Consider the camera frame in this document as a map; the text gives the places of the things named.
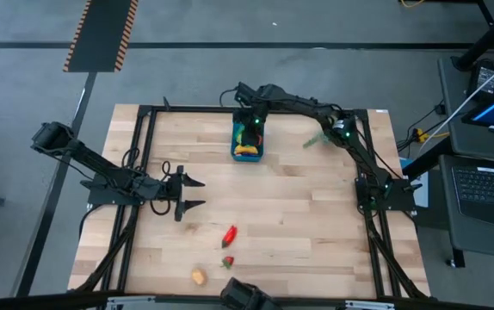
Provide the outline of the black hazard-striped floor mat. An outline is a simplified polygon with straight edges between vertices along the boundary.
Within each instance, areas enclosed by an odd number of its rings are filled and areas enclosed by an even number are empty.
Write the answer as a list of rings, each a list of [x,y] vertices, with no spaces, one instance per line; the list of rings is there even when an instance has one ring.
[[[130,44],[139,0],[87,0],[64,72],[119,72]]]

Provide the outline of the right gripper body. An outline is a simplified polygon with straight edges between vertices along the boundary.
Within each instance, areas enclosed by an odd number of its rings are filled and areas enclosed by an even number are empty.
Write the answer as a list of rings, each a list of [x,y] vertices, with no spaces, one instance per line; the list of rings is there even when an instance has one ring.
[[[244,125],[242,134],[243,146],[256,146],[259,144],[259,135],[264,136],[264,121],[256,116],[249,108],[237,109],[233,112],[233,122],[239,122]]]

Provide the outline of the black power adapter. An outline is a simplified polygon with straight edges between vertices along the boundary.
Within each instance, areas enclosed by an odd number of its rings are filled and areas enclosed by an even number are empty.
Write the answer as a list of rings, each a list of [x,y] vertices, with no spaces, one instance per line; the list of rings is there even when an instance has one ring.
[[[491,59],[478,60],[472,67],[468,85],[468,94],[474,93],[475,102],[485,102],[494,97],[494,61]]]

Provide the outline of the teal plastic tupperware container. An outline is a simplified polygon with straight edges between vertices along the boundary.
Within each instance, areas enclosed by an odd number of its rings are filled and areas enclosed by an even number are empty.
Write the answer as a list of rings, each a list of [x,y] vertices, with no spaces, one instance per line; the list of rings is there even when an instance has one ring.
[[[239,122],[233,122],[232,123],[232,140],[231,140],[231,148],[230,148],[230,154],[231,154],[232,158],[238,162],[249,162],[249,163],[260,162],[262,157],[263,157],[263,154],[264,154],[263,133],[261,133],[259,135],[259,144],[256,145],[256,147],[258,149],[258,155],[257,156],[250,156],[250,155],[235,156],[234,155],[234,153],[233,153],[234,148],[237,145],[239,145],[236,142],[235,137],[234,137],[234,129],[239,124],[241,124],[241,123],[239,123]]]

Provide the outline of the dark grey side table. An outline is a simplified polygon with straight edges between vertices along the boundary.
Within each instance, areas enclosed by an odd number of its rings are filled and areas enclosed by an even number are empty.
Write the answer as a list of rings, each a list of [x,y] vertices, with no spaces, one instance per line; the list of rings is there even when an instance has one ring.
[[[460,187],[454,179],[456,168],[489,174],[494,168],[494,133],[488,127],[471,124],[467,117],[479,106],[467,101],[470,73],[454,67],[451,59],[439,59],[438,71],[447,115],[453,117],[447,127],[448,151],[438,156],[444,185],[448,232],[452,247],[494,256],[494,203],[472,201],[477,218],[462,213]]]

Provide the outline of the black stand leg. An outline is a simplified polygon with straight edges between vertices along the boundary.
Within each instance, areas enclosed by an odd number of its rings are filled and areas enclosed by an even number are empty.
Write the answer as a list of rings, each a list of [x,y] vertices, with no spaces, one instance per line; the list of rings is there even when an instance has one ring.
[[[494,25],[477,40],[461,57],[453,60],[453,65],[460,71],[466,71],[494,46]]]

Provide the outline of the black laptop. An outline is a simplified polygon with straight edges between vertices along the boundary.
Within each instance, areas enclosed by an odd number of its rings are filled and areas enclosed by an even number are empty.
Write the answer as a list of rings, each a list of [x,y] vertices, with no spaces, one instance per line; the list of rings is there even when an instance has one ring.
[[[460,213],[494,225],[494,166],[455,164],[451,173]]]

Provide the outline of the potted green plant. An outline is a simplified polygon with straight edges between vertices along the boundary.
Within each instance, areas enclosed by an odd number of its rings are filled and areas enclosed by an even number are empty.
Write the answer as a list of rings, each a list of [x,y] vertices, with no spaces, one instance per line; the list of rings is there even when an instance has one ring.
[[[330,143],[330,136],[325,131],[321,131],[312,136],[307,142],[305,142],[302,147],[307,149],[311,146],[316,145],[317,143],[328,145]]]

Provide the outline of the red chili pepper toy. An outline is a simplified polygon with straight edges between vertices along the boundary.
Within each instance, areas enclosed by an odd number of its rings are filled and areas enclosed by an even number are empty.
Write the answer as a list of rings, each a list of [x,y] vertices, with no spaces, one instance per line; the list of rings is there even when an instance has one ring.
[[[221,240],[221,247],[227,248],[228,246],[230,246],[236,238],[237,233],[238,228],[236,226],[231,226]]]

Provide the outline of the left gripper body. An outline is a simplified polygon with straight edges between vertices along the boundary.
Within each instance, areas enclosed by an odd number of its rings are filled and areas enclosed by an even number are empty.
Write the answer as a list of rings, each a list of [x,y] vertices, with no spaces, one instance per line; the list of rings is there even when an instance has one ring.
[[[186,212],[186,202],[182,199],[183,181],[185,177],[184,168],[182,165],[178,165],[176,171],[171,172],[170,165],[163,164],[162,172],[164,177],[161,181],[164,182],[165,192],[161,198],[168,203],[174,202],[176,204],[174,220],[180,222]]]

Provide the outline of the black aluminium table frame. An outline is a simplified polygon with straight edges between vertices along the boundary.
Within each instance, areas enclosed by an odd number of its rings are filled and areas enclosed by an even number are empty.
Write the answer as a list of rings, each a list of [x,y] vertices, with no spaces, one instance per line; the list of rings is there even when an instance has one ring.
[[[258,163],[231,154],[229,108],[114,107],[103,156],[119,163],[133,139],[147,151],[148,173],[161,177],[163,162],[182,165],[204,187],[187,188],[205,203],[180,222],[163,202],[139,209],[132,243],[115,259],[110,288],[177,297],[218,295],[235,277],[273,296],[372,298],[376,282],[389,291],[382,258],[368,243],[355,194],[355,162],[334,145],[302,145],[319,131],[316,121],[272,114]],[[233,243],[221,247],[231,226]],[[234,257],[228,270],[224,257]],[[196,285],[193,269],[207,283]]]

